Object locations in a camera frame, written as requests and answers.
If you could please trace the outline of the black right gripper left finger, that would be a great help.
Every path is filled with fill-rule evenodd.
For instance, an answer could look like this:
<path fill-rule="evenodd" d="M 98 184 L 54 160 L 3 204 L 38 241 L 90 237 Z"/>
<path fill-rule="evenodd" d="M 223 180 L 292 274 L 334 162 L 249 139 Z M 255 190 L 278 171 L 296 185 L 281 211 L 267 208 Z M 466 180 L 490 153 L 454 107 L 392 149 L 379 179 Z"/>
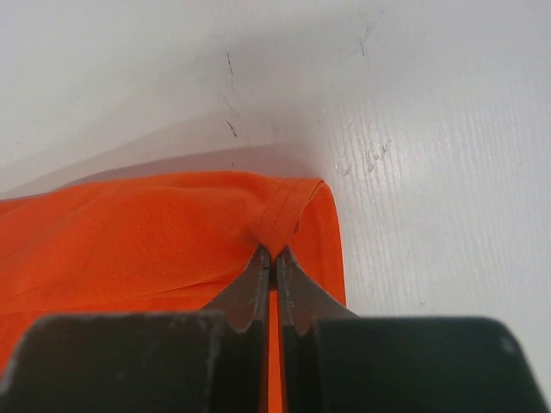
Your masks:
<path fill-rule="evenodd" d="M 242 274 L 203 306 L 223 317 L 209 365 L 210 412 L 268 410 L 270 265 L 258 247 Z"/>

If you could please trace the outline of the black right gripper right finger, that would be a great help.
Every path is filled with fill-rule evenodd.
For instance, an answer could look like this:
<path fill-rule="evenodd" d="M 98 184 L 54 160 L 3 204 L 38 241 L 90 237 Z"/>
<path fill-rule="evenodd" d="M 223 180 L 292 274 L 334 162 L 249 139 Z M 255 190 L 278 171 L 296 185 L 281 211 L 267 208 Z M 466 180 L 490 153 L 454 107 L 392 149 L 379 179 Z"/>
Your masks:
<path fill-rule="evenodd" d="M 325 391 L 319 323 L 355 319 L 300 266 L 287 246 L 275 259 L 280 378 L 285 412 L 323 412 Z"/>

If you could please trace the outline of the orange t shirt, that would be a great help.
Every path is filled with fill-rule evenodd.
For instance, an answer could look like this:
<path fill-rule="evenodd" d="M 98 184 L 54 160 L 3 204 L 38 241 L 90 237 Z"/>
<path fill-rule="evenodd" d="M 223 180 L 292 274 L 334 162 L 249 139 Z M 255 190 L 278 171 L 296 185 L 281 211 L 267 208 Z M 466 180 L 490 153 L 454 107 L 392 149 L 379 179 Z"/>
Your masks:
<path fill-rule="evenodd" d="M 282 408 L 276 258 L 345 305 L 320 179 L 199 172 L 96 182 L 1 204 L 4 412 L 210 412 L 223 317 L 203 306 L 270 256 L 268 410 Z M 319 323 L 325 345 L 346 320 Z"/>

